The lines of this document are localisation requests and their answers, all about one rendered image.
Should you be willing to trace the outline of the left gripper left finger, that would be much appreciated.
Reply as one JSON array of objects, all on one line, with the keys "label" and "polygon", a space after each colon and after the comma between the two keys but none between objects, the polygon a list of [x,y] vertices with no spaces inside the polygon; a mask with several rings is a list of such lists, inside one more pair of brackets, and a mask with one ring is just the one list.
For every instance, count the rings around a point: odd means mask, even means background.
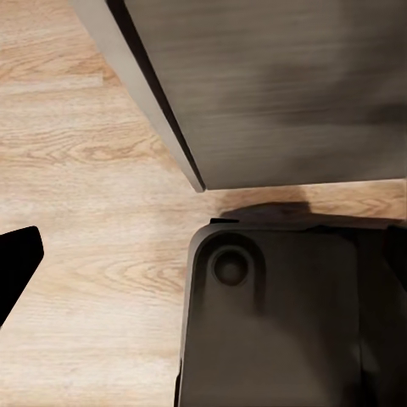
[{"label": "left gripper left finger", "polygon": [[43,258],[36,226],[0,235],[0,328]]}]

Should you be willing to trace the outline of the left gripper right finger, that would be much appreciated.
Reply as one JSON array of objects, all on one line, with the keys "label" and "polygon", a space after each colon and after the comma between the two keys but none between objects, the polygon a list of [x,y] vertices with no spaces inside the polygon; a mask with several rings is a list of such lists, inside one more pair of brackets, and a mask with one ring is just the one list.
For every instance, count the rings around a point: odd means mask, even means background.
[{"label": "left gripper right finger", "polygon": [[381,256],[407,292],[407,229],[387,227],[382,240]]}]

